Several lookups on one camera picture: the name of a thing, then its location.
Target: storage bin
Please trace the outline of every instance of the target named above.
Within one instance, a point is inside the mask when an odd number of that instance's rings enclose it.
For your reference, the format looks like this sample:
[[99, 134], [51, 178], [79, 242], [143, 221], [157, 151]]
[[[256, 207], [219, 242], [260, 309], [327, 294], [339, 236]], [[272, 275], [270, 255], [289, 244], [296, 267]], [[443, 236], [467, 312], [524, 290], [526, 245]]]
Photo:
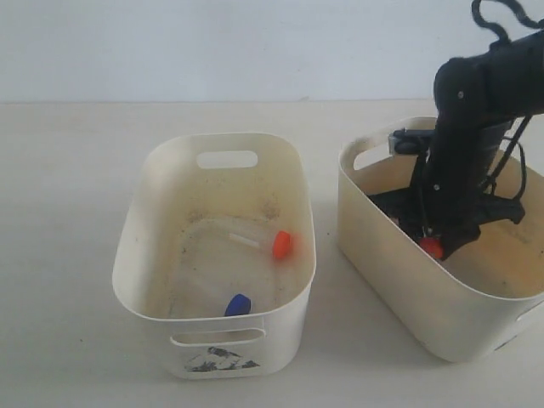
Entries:
[[[484, 225], [477, 242], [436, 262], [367, 197], [409, 184], [414, 157], [378, 157], [390, 133], [433, 129], [434, 123], [434, 118], [395, 123], [342, 152], [338, 244], [426, 349], [463, 362], [490, 354], [544, 317], [544, 179], [528, 169], [521, 224]], [[497, 180], [499, 196], [516, 194], [519, 169], [510, 158]]]
[[[289, 231], [281, 261], [202, 228], [214, 219]], [[301, 160], [264, 133], [179, 137], [152, 151], [127, 212], [112, 274], [150, 351], [177, 377], [246, 377], [285, 367], [300, 344], [315, 274]], [[224, 317], [237, 293], [246, 315]]]

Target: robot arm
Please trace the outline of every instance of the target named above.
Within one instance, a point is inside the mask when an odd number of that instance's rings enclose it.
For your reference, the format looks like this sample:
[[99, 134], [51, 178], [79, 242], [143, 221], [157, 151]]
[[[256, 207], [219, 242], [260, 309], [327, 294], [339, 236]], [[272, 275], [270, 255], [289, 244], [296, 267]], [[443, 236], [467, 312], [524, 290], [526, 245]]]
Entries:
[[[394, 154], [417, 156], [410, 186], [370, 197], [414, 241], [434, 241], [442, 260], [476, 241], [481, 224], [521, 222], [524, 185], [514, 198], [488, 189], [530, 118], [544, 113], [544, 20], [529, 19], [515, 0], [500, 0], [524, 26], [540, 30], [511, 42], [502, 27], [481, 17], [480, 3], [473, 1], [474, 21], [498, 41], [486, 54], [450, 59], [440, 67], [434, 80], [435, 129], [399, 130], [390, 137]], [[506, 132], [520, 117], [522, 124], [490, 174]]]

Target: orange bottle cap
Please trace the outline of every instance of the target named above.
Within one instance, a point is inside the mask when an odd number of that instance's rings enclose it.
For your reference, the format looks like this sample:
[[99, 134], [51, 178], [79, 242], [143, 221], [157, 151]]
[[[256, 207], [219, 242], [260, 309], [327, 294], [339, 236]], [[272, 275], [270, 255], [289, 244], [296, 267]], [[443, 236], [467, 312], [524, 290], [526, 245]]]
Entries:
[[419, 241], [419, 246], [434, 259], [441, 259], [444, 256], [444, 249], [436, 238], [424, 237]]
[[272, 246], [272, 256], [274, 259], [283, 259], [291, 252], [291, 234], [285, 231], [280, 231], [275, 236], [274, 245]]

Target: blue bottle cap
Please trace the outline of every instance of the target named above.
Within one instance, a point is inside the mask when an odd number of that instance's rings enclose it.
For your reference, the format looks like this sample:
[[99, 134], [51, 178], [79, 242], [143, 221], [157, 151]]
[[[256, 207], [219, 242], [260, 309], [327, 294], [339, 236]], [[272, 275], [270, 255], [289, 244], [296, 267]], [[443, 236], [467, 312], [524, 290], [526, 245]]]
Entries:
[[229, 302], [229, 306], [224, 312], [224, 316], [240, 316], [249, 315], [249, 311], [252, 309], [252, 301], [249, 297], [245, 297], [242, 294], [237, 294]]

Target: table surface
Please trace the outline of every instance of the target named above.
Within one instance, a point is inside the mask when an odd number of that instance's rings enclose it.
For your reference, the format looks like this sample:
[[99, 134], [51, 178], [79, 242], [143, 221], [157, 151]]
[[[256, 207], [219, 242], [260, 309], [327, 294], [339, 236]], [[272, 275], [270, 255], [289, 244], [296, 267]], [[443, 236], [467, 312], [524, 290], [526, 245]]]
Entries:
[[[336, 245], [337, 157], [351, 140], [432, 101], [0, 105], [0, 406], [537, 407], [544, 325], [488, 358], [425, 351]], [[294, 361], [267, 377], [185, 382], [145, 352], [111, 269], [143, 160], [189, 133], [291, 141], [309, 181], [317, 272]], [[544, 172], [544, 121], [524, 136]]]

